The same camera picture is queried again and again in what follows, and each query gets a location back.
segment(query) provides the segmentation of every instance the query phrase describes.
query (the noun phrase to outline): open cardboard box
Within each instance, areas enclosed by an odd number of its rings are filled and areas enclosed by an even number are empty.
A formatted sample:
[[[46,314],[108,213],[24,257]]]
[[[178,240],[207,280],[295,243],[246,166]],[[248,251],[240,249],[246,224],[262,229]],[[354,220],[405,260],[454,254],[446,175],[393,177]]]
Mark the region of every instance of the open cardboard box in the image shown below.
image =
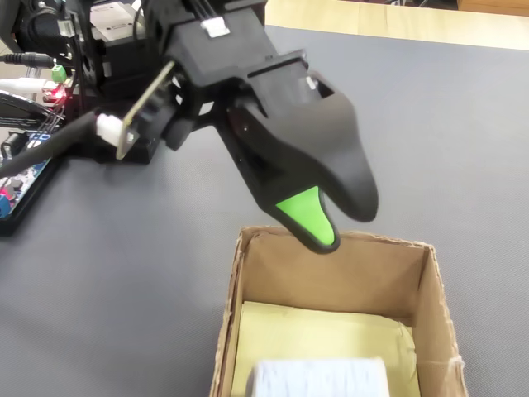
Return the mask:
[[[413,328],[421,396],[468,396],[433,246],[348,232],[336,252],[316,255],[282,228],[243,229],[210,397],[230,396],[244,301],[401,321]]]

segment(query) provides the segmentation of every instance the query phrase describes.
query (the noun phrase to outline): gray mat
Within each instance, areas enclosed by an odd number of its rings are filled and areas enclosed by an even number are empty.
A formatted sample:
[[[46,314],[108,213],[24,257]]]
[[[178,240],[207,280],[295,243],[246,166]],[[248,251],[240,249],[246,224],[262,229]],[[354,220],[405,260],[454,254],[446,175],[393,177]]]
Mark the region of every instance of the gray mat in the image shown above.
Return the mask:
[[[469,392],[525,395],[529,53],[269,32],[358,110],[380,211],[338,225],[435,244]],[[0,242],[2,395],[206,395],[238,230],[270,223],[211,130],[148,167],[70,161]]]

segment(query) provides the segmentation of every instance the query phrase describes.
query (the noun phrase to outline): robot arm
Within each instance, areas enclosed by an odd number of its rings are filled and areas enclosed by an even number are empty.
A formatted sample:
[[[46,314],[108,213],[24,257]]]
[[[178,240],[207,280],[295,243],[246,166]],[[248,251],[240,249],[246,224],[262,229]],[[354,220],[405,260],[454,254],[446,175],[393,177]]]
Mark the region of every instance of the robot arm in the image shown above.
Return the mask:
[[[61,32],[75,40],[97,89],[105,72],[92,4],[67,0]],[[140,136],[161,137],[176,151],[189,133],[210,125],[260,208],[311,250],[339,246],[323,194],[355,220],[374,219],[378,194],[355,110],[309,71],[304,51],[278,54],[264,27],[265,0],[144,0],[142,7],[140,45],[159,73],[123,118],[118,160]],[[204,103],[212,103],[207,114]]]

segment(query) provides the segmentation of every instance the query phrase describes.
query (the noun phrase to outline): white cable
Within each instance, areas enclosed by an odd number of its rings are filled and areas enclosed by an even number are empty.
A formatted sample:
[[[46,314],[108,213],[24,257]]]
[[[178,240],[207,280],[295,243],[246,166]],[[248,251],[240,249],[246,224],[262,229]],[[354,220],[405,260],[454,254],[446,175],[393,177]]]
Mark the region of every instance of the white cable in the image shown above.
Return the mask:
[[[115,117],[107,114],[100,114],[96,121],[97,134],[112,146],[119,145],[119,136],[122,133],[123,122]]]
[[[46,81],[46,79],[33,79],[29,77],[0,79],[0,89],[5,89],[12,93],[40,93]]]

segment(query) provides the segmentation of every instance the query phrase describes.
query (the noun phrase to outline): electronic circuit board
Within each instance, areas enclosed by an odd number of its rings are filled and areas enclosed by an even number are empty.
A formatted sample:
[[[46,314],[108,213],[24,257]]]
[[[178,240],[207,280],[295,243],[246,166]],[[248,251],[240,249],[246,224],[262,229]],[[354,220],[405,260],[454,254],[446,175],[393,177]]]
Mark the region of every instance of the electronic circuit board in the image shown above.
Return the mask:
[[[49,138],[49,134],[33,133],[24,150],[38,146]],[[56,160],[43,161],[16,176],[0,179],[0,236],[14,233],[26,210],[56,170],[56,163]]]

